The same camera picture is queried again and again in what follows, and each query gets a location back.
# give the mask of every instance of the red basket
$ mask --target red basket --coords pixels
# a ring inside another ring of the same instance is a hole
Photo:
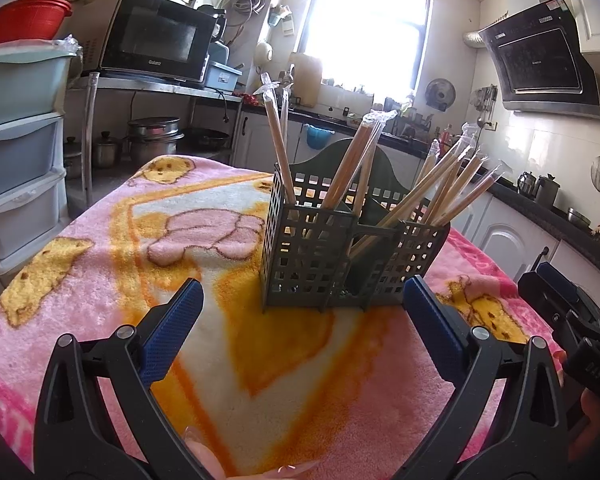
[[[15,0],[0,7],[0,43],[52,40],[71,13],[65,0]]]

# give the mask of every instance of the green plastic basket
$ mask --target green plastic basket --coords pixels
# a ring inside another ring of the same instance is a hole
[[[296,205],[284,203],[276,164],[260,266],[264,309],[402,304],[405,280],[424,276],[440,252],[450,225],[419,223],[427,199],[409,221],[395,228],[376,226],[408,193],[382,149],[374,155],[360,220],[350,210],[358,176],[336,210],[320,208],[349,143],[350,139],[339,140],[311,160],[291,165]],[[350,245],[362,235],[376,236],[378,241],[352,263]]]

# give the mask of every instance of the screw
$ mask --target screw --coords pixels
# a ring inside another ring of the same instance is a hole
[[[120,339],[129,339],[135,331],[136,329],[134,329],[131,325],[123,325],[116,330],[116,335]]]
[[[62,334],[58,338],[58,346],[65,347],[65,346],[67,346],[73,340],[74,340],[74,338],[71,337],[71,334]]]
[[[539,335],[533,337],[531,342],[534,344],[536,348],[546,348],[546,341],[542,339]]]
[[[471,333],[474,335],[474,337],[476,339],[481,339],[482,341],[489,338],[489,331],[485,327],[482,327],[482,326],[474,327],[474,329],[471,330]]]

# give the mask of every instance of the microwave oven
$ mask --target microwave oven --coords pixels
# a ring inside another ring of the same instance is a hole
[[[596,75],[580,53],[564,0],[549,0],[480,31],[507,110],[600,118]]]
[[[93,0],[70,32],[83,70],[202,82],[216,18],[173,0]]]

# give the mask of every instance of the black countertop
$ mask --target black countertop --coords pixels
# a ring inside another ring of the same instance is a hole
[[[262,106],[253,106],[244,104],[242,106],[242,110],[251,114],[260,114],[266,115],[266,110]],[[356,133],[355,128],[351,128],[346,124],[341,124],[339,122],[330,121],[328,119],[323,119],[319,117],[314,117],[309,115],[308,113],[304,113],[303,110],[289,110],[289,121],[293,121],[295,123],[304,123],[310,124],[311,126],[316,126],[317,128],[324,128],[326,130],[333,130],[334,132],[338,132],[340,134],[353,136]],[[388,148],[393,148],[398,150],[399,152],[404,152],[409,155],[417,156],[418,158],[425,159],[427,158],[427,153],[429,152],[429,147],[426,143],[421,142],[416,139],[403,139],[401,137],[395,137],[390,134],[382,134],[378,139],[378,144],[381,146],[387,146]]]
[[[515,209],[557,240],[564,240],[600,270],[600,243],[590,234],[533,200],[502,184],[493,184],[489,192],[510,208]]]

